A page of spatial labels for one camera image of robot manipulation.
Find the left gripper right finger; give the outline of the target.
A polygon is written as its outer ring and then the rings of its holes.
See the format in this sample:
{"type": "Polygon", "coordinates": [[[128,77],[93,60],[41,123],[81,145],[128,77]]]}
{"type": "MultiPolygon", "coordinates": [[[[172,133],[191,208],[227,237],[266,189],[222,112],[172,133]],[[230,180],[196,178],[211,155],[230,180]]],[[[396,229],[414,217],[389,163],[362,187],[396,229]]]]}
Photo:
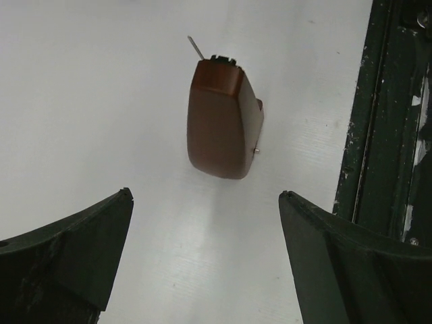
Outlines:
{"type": "Polygon", "coordinates": [[[324,211],[292,191],[279,213],[305,323],[430,323],[431,250],[324,211]]]}

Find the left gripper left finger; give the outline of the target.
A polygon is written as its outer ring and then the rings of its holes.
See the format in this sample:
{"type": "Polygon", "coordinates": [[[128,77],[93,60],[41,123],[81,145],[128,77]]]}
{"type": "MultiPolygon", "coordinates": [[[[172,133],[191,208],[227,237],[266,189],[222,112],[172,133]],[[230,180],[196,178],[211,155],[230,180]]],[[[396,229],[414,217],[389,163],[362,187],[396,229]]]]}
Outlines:
{"type": "Polygon", "coordinates": [[[73,215],[1,241],[2,323],[97,323],[128,235],[128,188],[73,215]]]}

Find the brown wooden metronome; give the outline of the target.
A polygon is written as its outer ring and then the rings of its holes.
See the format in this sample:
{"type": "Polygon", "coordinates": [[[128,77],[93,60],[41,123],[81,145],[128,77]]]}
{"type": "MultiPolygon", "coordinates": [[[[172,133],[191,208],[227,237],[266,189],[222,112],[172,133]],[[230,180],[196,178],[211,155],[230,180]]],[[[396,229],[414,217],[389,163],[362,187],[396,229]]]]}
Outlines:
{"type": "Polygon", "coordinates": [[[187,153],[197,170],[218,178],[241,180],[252,165],[264,122],[263,102],[246,72],[222,55],[200,59],[188,97],[187,153]]]}

